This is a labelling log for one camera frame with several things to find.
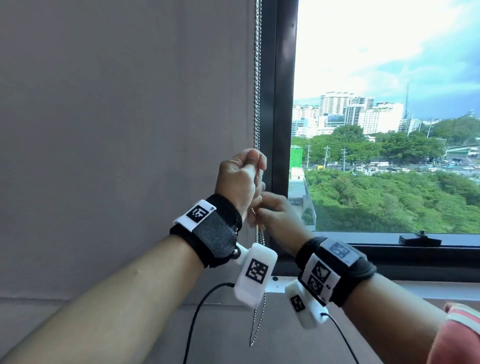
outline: gray wall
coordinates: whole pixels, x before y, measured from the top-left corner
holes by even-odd
[[[252,145],[252,15],[253,0],[0,2],[0,356],[155,244]],[[238,270],[204,273],[149,363],[181,360],[193,304]],[[331,323],[303,331],[283,295],[251,349],[252,312],[228,289],[210,302],[191,363],[351,361]]]

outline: black window frame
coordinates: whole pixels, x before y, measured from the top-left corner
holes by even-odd
[[[263,2],[260,150],[268,158],[269,168],[264,173],[266,190],[285,197],[288,195],[297,14],[298,0]],[[390,279],[480,282],[480,235],[434,234],[444,241],[443,245],[425,248],[398,244],[399,233],[316,234],[352,244]],[[265,241],[278,252],[273,275],[297,276],[300,271],[293,257],[268,233]]]

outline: shirt sleeve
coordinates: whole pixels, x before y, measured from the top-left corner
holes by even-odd
[[[480,313],[460,303],[448,303],[446,322],[437,333],[427,364],[480,363]]]

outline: black device on sill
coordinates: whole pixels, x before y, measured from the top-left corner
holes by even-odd
[[[440,239],[429,238],[427,234],[425,234],[424,230],[420,230],[419,232],[414,232],[412,234],[400,235],[398,242],[400,245],[405,246],[439,247],[442,245],[442,241]]]

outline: cable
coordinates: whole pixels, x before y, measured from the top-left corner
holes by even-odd
[[[325,312],[320,313],[320,316],[328,316],[328,317],[333,321],[333,323],[335,324],[335,326],[336,326],[336,328],[338,329],[338,331],[340,331],[340,334],[342,335],[343,340],[345,340],[345,344],[347,344],[348,349],[349,349],[350,352],[352,353],[353,360],[355,360],[355,363],[359,364],[359,361],[358,361],[357,357],[355,356],[355,354],[353,353],[353,350],[352,350],[352,348],[350,347],[350,344],[348,343],[347,338],[345,338],[345,335],[343,334],[342,330],[340,329],[340,326],[338,325],[338,323],[336,323],[335,319],[334,319],[333,317],[331,317],[329,314],[325,313]]]
[[[208,296],[210,296],[210,294],[217,290],[218,288],[220,287],[223,287],[223,286],[228,286],[228,287],[234,287],[235,284],[234,283],[230,283],[230,282],[225,282],[225,283],[220,283],[220,284],[217,284],[215,287],[213,287],[211,290],[209,290],[207,292],[207,294],[202,298],[202,300],[200,301],[200,303],[198,304],[197,306],[197,309],[195,310],[195,314],[193,315],[193,319],[192,319],[192,324],[190,325],[190,331],[188,332],[188,340],[187,340],[187,347],[185,348],[185,356],[183,357],[183,364],[186,364],[187,363],[187,358],[188,358],[188,350],[190,349],[190,341],[192,340],[192,333],[193,333],[193,325],[195,325],[195,320],[197,319],[197,315],[198,315],[198,312],[200,311],[200,308],[202,307],[202,304],[204,304],[205,300],[208,298]]]

